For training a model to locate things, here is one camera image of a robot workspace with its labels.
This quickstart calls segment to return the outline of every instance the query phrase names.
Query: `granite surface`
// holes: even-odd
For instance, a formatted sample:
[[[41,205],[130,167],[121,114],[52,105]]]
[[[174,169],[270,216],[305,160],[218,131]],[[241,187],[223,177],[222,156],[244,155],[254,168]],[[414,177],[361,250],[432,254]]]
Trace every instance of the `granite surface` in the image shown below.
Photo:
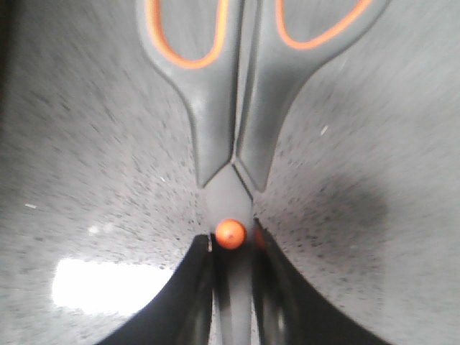
[[[206,54],[215,1],[164,2],[171,45]],[[287,28],[306,40],[353,3],[286,0]],[[255,199],[303,275],[397,345],[460,344],[459,17],[458,1],[394,0],[300,92]],[[11,43],[0,343],[93,344],[136,307],[72,293],[119,291],[104,270],[163,281],[207,231],[185,107],[142,50],[133,1],[18,1]],[[92,275],[76,288],[68,270]]]

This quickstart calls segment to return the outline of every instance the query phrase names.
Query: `gray scissor handle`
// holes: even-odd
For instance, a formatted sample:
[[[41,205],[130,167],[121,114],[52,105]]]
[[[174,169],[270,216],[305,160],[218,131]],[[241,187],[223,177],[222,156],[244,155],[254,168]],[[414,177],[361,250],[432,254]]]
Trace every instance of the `gray scissor handle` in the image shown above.
[[[283,0],[259,0],[236,148],[236,166],[247,184],[265,189],[278,134],[300,88],[361,37],[388,2],[359,0],[332,28],[308,42],[296,42],[285,30]]]
[[[197,184],[203,187],[233,152],[243,1],[219,0],[213,47],[194,61],[170,49],[161,27],[160,5],[160,0],[137,0],[139,33],[156,69],[187,107]]]

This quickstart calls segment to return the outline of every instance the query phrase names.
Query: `speckled countertop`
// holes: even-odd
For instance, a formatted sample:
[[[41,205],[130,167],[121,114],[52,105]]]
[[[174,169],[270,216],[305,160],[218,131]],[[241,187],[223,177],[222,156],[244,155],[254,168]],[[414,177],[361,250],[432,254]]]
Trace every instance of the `speckled countertop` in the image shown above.
[[[172,46],[205,53],[214,1],[166,2]],[[353,4],[316,2],[286,1],[294,37]],[[305,277],[398,345],[460,344],[459,17],[460,2],[394,0],[300,93],[256,197]],[[92,344],[206,231],[185,108],[142,51],[132,1],[19,1],[13,33],[0,95],[0,343]]]

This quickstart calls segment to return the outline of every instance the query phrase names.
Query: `gray speckled surface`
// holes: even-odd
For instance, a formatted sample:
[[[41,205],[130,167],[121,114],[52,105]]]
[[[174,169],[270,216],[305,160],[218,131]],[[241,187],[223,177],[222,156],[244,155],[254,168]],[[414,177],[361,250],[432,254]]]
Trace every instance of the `gray speckled surface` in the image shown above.
[[[353,4],[318,2],[286,1],[294,37]],[[174,48],[206,51],[213,6],[167,2]],[[456,1],[393,1],[302,90],[256,197],[297,268],[398,345],[460,343],[459,17]],[[57,307],[58,262],[175,267],[204,231],[188,120],[142,52],[131,1],[24,0],[17,19],[1,95],[0,342],[92,344],[127,316]]]

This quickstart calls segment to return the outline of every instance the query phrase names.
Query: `orange handle trim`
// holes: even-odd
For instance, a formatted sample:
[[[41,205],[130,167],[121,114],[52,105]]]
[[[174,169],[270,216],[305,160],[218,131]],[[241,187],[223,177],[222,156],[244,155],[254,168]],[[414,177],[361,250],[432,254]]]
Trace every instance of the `orange handle trim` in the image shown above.
[[[152,43],[165,58],[179,67],[198,69],[210,65],[221,54],[222,48],[224,47],[229,1],[230,0],[219,0],[214,43],[211,50],[201,59],[189,60],[181,57],[172,50],[166,40],[161,22],[161,0],[145,0],[147,28]]]
[[[281,39],[286,45],[296,50],[306,50],[318,47],[344,31],[362,14],[362,12],[364,12],[371,2],[372,0],[359,0],[354,8],[332,28],[307,42],[299,42],[293,40],[286,30],[284,0],[276,0],[276,25],[278,28],[278,34],[281,36]]]

